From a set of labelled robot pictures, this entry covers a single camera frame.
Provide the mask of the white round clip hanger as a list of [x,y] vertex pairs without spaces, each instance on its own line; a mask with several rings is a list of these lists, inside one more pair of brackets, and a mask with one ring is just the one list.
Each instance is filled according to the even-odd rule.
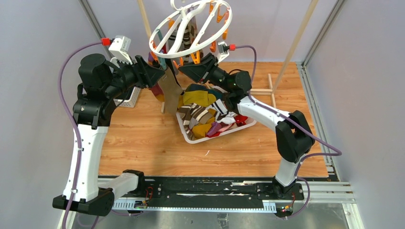
[[209,48],[219,62],[229,56],[234,45],[225,40],[233,19],[233,10],[224,0],[199,0],[176,7],[149,38],[149,56],[159,62],[173,60],[176,67],[191,61],[201,62],[203,49]]

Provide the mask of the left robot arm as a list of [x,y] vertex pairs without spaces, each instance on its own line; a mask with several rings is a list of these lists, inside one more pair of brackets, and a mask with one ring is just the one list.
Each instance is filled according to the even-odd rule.
[[69,178],[53,207],[94,216],[106,216],[114,202],[127,193],[146,193],[144,173],[127,169],[102,185],[98,170],[104,139],[116,109],[115,99],[131,88],[151,88],[165,74],[137,55],[134,62],[113,64],[104,55],[84,57],[78,69],[81,83],[77,101],[68,110],[73,122],[75,146]]

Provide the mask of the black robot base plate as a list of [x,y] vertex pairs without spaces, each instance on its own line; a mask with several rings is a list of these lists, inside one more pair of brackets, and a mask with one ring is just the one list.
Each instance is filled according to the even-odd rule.
[[268,211],[303,200],[303,187],[274,187],[272,179],[240,177],[154,177],[146,189],[128,193],[115,201],[118,210]]

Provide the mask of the tan brown sock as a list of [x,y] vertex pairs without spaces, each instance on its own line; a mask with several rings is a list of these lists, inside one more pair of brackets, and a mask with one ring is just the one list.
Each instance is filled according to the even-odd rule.
[[159,79],[158,85],[163,91],[165,112],[175,116],[178,109],[179,98],[183,90],[176,83],[175,76],[170,68],[165,70],[165,74]]

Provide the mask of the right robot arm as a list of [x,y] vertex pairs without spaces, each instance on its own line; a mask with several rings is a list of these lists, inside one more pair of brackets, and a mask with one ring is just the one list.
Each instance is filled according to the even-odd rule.
[[219,67],[218,59],[212,54],[203,57],[200,63],[186,63],[178,70],[196,83],[210,83],[225,90],[224,105],[228,111],[252,118],[274,131],[282,159],[272,189],[277,198],[290,195],[300,161],[315,143],[304,114],[285,112],[255,99],[249,93],[252,89],[249,72],[228,73]]

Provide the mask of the brown white striped sock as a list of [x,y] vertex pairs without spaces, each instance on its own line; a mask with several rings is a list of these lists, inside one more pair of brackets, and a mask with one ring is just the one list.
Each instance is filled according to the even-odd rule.
[[181,125],[189,140],[196,140],[192,132],[192,128],[197,124],[205,125],[210,120],[215,120],[217,111],[211,108],[206,108],[198,104],[192,103],[188,105],[181,106],[177,114],[181,119]]

